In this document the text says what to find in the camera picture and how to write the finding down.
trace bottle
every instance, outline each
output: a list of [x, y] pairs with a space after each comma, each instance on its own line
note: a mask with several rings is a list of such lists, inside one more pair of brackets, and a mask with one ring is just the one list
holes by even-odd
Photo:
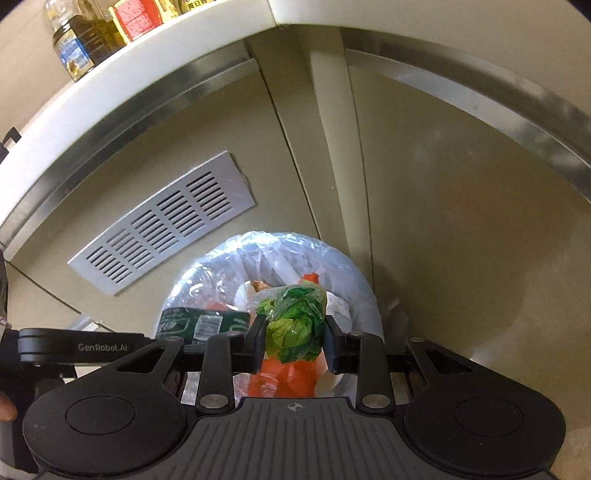
[[111, 12], [109, 11], [111, 3], [113, 2], [109, 0], [96, 0], [101, 14], [101, 19], [96, 20], [96, 26], [103, 35], [103, 38], [109, 43], [111, 51], [115, 53], [120, 48], [125, 47], [125, 42], [119, 30], [117, 30], [117, 25], [115, 25]]
[[214, 0], [178, 0], [180, 3], [181, 13], [188, 13], [202, 5], [213, 2]]
[[53, 48], [75, 82], [121, 46], [94, 0], [46, 0]]

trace human hand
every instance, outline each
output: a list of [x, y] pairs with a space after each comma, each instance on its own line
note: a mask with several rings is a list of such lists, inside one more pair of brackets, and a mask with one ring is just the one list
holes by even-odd
[[4, 393], [0, 392], [0, 421], [14, 421], [17, 419], [17, 408]]

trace orange plastic bag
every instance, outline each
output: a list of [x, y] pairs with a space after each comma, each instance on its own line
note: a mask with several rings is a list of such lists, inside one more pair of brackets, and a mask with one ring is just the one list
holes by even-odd
[[261, 371], [251, 375], [248, 396], [314, 398], [316, 382], [326, 368], [323, 353], [313, 362], [298, 360], [290, 364], [282, 364], [277, 358], [263, 360]]

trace cabinet door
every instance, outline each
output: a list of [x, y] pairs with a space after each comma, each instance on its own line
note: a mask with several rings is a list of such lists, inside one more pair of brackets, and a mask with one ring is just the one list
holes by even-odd
[[[107, 296], [68, 260], [160, 188], [228, 150], [256, 206]], [[274, 108], [259, 73], [197, 101], [153, 127], [78, 187], [14, 258], [33, 280], [115, 330], [150, 333], [174, 280], [192, 259], [250, 230], [317, 236]]]
[[382, 311], [399, 296], [413, 334], [550, 397], [569, 428], [554, 470], [588, 478], [591, 206], [467, 113], [350, 71]]

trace white plastic bag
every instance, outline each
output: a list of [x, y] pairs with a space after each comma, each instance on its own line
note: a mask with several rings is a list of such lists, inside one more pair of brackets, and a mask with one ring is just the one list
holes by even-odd
[[318, 275], [322, 288], [349, 304], [353, 330], [384, 338], [374, 293], [349, 257], [297, 233], [248, 232], [229, 238], [195, 260], [174, 285], [162, 310], [207, 308], [214, 302], [233, 305], [238, 288], [248, 280], [280, 287], [298, 283], [311, 273]]
[[349, 304], [329, 291], [326, 292], [326, 300], [326, 314], [335, 319], [339, 328], [345, 333], [355, 330]]

